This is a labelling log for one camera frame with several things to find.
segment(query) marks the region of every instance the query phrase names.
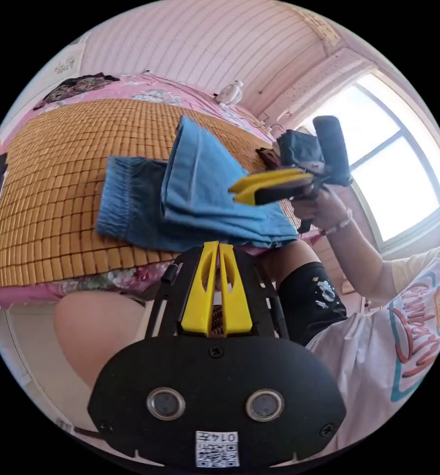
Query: white fan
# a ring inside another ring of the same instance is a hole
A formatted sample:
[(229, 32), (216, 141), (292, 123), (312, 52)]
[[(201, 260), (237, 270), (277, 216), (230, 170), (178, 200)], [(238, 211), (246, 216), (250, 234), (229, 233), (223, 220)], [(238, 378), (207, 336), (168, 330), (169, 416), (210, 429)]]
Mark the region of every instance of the white fan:
[(222, 106), (238, 104), (243, 97), (242, 86), (243, 83), (241, 81), (235, 81), (222, 90), (215, 98), (215, 102)]

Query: leg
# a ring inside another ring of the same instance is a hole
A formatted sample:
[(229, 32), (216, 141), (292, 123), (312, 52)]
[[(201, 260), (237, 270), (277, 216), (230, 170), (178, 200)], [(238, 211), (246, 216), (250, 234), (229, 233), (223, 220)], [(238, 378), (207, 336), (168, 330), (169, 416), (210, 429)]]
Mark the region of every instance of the leg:
[(143, 311), (127, 297), (96, 291), (67, 295), (56, 305), (58, 342), (68, 363), (89, 387), (108, 360), (134, 342)]
[(346, 319), (346, 308), (311, 247), (295, 241), (263, 261), (276, 281), (289, 338), (306, 346), (333, 323)]

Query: wrist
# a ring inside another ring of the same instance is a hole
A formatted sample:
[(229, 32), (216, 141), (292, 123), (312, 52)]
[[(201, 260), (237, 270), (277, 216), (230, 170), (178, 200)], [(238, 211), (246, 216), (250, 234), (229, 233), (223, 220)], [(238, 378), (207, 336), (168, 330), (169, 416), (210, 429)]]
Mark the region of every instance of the wrist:
[(332, 226), (323, 228), (320, 232), (323, 236), (337, 233), (338, 231), (346, 228), (353, 221), (352, 210), (350, 208), (345, 209), (345, 214), (342, 215), (339, 220), (336, 220)]

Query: screw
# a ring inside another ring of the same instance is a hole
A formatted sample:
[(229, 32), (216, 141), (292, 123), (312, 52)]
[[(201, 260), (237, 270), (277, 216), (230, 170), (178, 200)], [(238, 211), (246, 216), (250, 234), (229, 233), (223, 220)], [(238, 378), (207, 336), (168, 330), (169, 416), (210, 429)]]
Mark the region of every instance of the screw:
[(333, 424), (325, 424), (325, 426), (323, 426), (321, 429), (320, 429), (320, 432), (319, 432), (319, 435), (321, 437), (329, 437), (329, 435), (334, 431), (334, 425)]
[(225, 353), (225, 350), (221, 346), (212, 346), (208, 350), (208, 354), (212, 358), (221, 358), (223, 356), (223, 353)]
[(112, 427), (109, 423), (107, 422), (101, 422), (101, 424), (99, 425), (99, 428), (103, 431), (103, 432), (106, 432), (108, 434), (111, 434), (112, 433)]

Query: bamboo mat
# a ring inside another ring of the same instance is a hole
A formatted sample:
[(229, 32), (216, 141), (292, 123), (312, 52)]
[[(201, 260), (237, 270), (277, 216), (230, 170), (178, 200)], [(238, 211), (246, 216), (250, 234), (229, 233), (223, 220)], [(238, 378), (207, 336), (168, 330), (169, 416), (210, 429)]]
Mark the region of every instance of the bamboo mat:
[[(168, 261), (95, 232), (107, 157), (168, 160), (182, 115), (209, 130), (249, 172), (269, 147), (221, 119), (167, 104), (102, 99), (31, 119), (14, 136), (0, 195), (0, 287), (42, 284)], [(294, 223), (291, 204), (282, 203)]]

